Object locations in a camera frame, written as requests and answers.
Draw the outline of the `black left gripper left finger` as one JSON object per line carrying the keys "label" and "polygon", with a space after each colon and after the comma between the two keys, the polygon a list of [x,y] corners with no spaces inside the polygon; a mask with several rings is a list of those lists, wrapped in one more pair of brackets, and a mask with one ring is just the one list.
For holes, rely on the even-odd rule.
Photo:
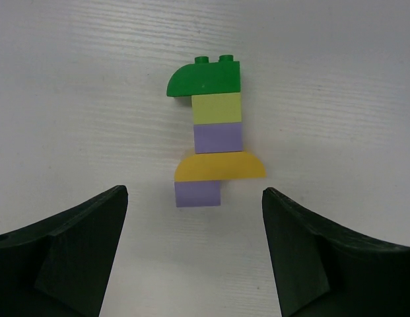
{"label": "black left gripper left finger", "polygon": [[0,316],[99,316],[127,206],[114,186],[0,234]]}

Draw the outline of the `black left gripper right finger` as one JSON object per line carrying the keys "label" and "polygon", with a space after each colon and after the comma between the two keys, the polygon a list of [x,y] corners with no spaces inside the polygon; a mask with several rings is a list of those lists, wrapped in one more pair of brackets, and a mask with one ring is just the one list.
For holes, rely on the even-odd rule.
{"label": "black left gripper right finger", "polygon": [[274,188],[262,211],[283,316],[410,316],[410,247],[348,229]]}

